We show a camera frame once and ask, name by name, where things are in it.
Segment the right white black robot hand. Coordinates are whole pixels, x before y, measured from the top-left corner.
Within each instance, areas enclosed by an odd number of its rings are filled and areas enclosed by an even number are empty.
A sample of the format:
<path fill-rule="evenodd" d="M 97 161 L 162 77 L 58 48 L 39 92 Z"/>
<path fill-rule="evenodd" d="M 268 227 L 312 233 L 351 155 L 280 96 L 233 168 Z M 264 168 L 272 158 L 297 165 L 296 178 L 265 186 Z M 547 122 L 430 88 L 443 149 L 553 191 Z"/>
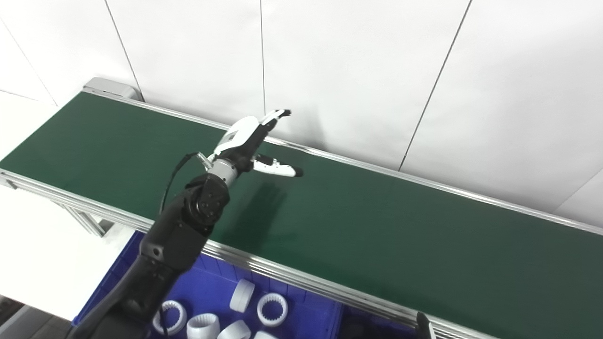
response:
<path fill-rule="evenodd" d="M 418 339 L 431 339 L 432 326 L 429 318 L 422 312 L 416 313 L 416 337 Z"/>

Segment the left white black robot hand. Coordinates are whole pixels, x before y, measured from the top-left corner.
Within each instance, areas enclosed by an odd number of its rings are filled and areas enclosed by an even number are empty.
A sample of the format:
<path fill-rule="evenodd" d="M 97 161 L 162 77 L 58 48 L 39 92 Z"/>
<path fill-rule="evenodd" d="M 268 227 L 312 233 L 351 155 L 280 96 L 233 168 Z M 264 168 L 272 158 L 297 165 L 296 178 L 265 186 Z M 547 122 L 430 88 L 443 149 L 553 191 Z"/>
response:
<path fill-rule="evenodd" d="M 239 174 L 254 170 L 269 175 L 302 177 L 304 172 L 301 168 L 257 153 L 259 146 L 277 125 L 278 120 L 291 114 L 289 109 L 278 109 L 261 120 L 255 116 L 241 118 L 224 133 L 205 163 L 215 165 L 218 160 L 228 161 Z"/>

